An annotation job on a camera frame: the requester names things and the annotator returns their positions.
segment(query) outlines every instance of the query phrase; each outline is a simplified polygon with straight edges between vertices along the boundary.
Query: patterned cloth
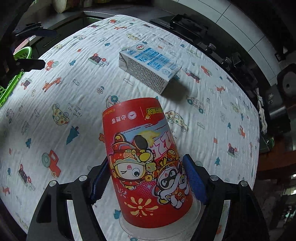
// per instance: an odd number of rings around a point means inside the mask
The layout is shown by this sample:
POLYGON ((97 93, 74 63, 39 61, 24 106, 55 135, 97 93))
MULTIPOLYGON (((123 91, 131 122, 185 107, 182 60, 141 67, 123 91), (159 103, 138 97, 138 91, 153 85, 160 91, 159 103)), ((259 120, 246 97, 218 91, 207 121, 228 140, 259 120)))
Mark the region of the patterned cloth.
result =
MULTIPOLYGON (((177 36, 140 19, 117 15, 69 36, 46 52, 43 70, 25 73, 0 109, 0 197, 28 232, 47 184, 72 182, 106 156, 102 112, 140 97, 158 98, 180 156, 226 182, 253 187, 259 152, 258 113, 217 64, 177 36), (163 94, 118 67, 119 51, 149 44, 182 65, 163 94)), ((137 240, 118 222, 120 208, 109 181, 94 212, 107 240, 137 240)), ((75 240, 81 240, 69 201, 75 240)), ((221 240, 225 202, 216 240, 221 240)), ((170 240, 190 240, 190 232, 170 240)))

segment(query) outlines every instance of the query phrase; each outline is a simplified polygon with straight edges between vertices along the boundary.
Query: silver screw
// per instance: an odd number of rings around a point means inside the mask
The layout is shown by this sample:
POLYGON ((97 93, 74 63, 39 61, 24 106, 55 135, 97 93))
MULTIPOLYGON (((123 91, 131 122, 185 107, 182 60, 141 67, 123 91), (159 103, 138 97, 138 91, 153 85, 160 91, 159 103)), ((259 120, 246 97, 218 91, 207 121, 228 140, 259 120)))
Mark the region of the silver screw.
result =
POLYGON ((56 181, 55 180, 52 180, 50 183, 49 183, 49 185, 51 186, 51 187, 53 187, 53 186, 55 186, 56 185, 56 181))
POLYGON ((211 175, 210 176, 210 179, 212 180, 212 181, 218 181, 218 177, 216 176, 216 175, 211 175))
POLYGON ((79 181, 83 182, 87 179, 87 176, 86 175, 82 175, 79 177, 79 181))
POLYGON ((241 182, 241 185, 242 185, 243 187, 247 187, 247 186, 248 186, 248 183, 247 183, 246 181, 242 181, 242 182, 241 182))

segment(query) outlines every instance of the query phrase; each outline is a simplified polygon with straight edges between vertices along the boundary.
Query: green plastic basket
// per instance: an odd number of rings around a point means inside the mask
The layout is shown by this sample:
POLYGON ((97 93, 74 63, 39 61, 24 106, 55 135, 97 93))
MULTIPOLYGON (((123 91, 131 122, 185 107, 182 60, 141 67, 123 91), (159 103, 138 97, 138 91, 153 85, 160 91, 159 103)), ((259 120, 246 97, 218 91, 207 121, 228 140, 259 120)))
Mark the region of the green plastic basket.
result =
MULTIPOLYGON (((32 48, 24 47, 15 53, 14 58, 15 60, 19 58, 31 58, 31 55, 32 55, 32 48)), ((20 80, 23 74, 24 72, 20 72, 11 81, 9 81, 9 84, 6 89, 0 86, 0 107, 3 106, 8 96, 10 95, 12 90, 15 88, 15 86, 17 85, 18 81, 20 80)))

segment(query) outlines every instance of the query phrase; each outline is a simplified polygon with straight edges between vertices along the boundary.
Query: white carton box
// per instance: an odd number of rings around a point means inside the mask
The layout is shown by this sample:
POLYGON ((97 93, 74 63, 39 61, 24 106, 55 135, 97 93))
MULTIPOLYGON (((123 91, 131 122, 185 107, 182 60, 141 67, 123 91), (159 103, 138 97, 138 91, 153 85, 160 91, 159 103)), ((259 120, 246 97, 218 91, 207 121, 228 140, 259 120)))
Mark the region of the white carton box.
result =
POLYGON ((119 67, 134 76, 158 94, 181 66, 144 43, 119 52, 119 67))

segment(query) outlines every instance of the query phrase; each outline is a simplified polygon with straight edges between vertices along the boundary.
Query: red paper bucket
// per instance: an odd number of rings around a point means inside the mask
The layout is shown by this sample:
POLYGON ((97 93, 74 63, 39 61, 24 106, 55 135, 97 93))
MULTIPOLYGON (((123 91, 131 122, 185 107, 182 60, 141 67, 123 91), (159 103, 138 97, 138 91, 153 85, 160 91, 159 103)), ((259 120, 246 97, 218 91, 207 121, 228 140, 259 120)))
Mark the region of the red paper bucket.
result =
POLYGON ((193 198, 159 101, 115 104, 103 112, 103 128, 124 219, 137 227, 158 228, 182 218, 193 198))

